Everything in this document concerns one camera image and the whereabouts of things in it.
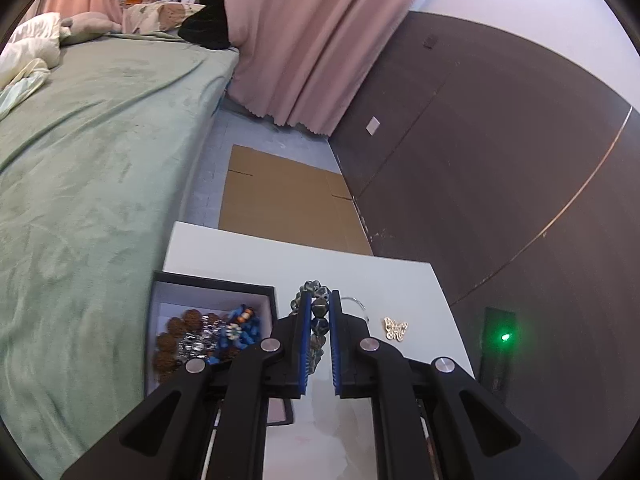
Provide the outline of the black device green light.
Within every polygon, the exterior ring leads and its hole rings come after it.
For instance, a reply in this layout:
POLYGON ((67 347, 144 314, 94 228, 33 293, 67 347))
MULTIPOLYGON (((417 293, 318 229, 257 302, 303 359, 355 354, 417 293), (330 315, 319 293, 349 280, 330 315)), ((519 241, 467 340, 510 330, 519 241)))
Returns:
POLYGON ((516 314, 486 308, 480 340, 480 374, 478 381, 502 403, 506 402, 514 348, 518 342, 516 314))

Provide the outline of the white wall switch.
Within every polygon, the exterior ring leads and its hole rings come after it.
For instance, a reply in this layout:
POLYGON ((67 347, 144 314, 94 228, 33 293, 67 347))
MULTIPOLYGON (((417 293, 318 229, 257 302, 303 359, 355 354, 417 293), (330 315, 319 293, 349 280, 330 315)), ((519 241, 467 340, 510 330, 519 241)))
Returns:
POLYGON ((373 116, 367 123, 367 127, 366 127, 367 133, 369 133, 370 136, 374 136, 379 126, 380 126, 380 121, 378 120, 378 118, 373 116))

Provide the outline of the floral pillow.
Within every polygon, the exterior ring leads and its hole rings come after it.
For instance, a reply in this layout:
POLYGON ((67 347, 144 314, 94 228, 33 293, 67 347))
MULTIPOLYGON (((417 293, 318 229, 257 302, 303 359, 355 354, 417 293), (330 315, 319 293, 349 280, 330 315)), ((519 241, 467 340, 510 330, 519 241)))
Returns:
POLYGON ((140 35, 170 32, 203 8, 198 3, 168 0, 134 4, 122 14, 122 32, 140 35))

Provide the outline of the flattened cardboard sheet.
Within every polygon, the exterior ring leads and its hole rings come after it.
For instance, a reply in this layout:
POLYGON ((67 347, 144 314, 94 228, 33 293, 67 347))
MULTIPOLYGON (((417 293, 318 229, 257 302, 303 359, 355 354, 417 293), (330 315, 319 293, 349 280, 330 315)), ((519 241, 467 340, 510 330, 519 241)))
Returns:
POLYGON ((218 228, 309 247, 372 254, 340 174, 235 145, 218 228))

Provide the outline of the black jewelry box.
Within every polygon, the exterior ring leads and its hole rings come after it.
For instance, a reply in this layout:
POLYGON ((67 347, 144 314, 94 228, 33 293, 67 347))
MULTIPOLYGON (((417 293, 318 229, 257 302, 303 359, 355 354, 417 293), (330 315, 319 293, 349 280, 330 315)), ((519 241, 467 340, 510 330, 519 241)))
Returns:
POLYGON ((276 319, 271 286, 156 272, 146 322, 144 393, 190 359, 234 359, 268 337, 276 319))

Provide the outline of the gold butterfly brooch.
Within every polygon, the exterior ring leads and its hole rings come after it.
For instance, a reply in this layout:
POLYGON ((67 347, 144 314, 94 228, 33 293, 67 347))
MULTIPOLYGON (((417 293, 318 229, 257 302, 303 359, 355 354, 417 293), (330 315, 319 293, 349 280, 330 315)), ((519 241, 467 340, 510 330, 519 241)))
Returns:
POLYGON ((395 321, 389 316, 383 318, 383 328, 387 340, 401 342, 408 332, 408 323, 395 321))

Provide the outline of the black garment on bed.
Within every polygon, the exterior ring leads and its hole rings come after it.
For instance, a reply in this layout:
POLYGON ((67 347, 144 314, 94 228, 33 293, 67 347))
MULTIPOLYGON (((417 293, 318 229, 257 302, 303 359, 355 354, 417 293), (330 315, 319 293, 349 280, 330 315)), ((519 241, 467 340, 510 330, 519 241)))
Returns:
POLYGON ((208 50, 229 49, 231 41, 224 0, 210 0, 203 9, 186 18, 178 29, 178 36, 208 50))

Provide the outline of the green bed blanket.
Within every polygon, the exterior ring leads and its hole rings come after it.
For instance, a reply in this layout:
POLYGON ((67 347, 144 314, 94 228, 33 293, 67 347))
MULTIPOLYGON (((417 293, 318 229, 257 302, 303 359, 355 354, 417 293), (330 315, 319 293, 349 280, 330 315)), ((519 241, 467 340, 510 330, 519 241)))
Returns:
POLYGON ((152 274, 238 61, 106 36, 2 120, 1 418, 42 478, 143 398, 152 274))

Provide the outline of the pink curtain right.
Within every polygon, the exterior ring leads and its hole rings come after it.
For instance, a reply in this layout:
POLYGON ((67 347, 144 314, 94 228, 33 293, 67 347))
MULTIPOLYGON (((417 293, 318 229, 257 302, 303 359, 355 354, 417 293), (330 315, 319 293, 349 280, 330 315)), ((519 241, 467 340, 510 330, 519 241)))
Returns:
POLYGON ((414 0, 224 0, 240 54, 229 94, 330 136, 414 0))

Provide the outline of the white crumpled duvet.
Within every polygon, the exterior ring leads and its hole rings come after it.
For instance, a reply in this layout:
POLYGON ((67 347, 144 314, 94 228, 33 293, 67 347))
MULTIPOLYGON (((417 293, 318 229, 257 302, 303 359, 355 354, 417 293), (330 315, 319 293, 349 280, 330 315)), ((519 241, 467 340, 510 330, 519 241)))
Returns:
POLYGON ((46 82, 60 62, 61 18, 43 13, 18 25, 1 52, 1 119, 46 82))

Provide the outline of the silver bangle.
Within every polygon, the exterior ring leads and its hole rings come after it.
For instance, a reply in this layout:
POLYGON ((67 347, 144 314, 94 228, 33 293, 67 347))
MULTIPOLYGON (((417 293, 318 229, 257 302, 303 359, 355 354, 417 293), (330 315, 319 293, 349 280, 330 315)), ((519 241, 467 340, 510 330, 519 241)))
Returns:
POLYGON ((349 306, 349 312, 353 315, 358 314, 360 318, 363 318, 367 324, 370 323, 370 316, 366 306, 362 301, 354 296, 341 296, 341 303, 343 307, 349 306))

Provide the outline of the grey plush toy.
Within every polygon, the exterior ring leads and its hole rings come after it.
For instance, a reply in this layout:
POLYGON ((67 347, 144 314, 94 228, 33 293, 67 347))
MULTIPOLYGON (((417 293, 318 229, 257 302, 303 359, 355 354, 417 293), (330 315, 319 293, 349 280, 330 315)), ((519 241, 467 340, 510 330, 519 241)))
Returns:
POLYGON ((99 12, 79 13, 61 22, 61 40, 63 46, 81 44, 98 39, 114 32, 119 34, 122 25, 112 21, 107 15, 99 12))

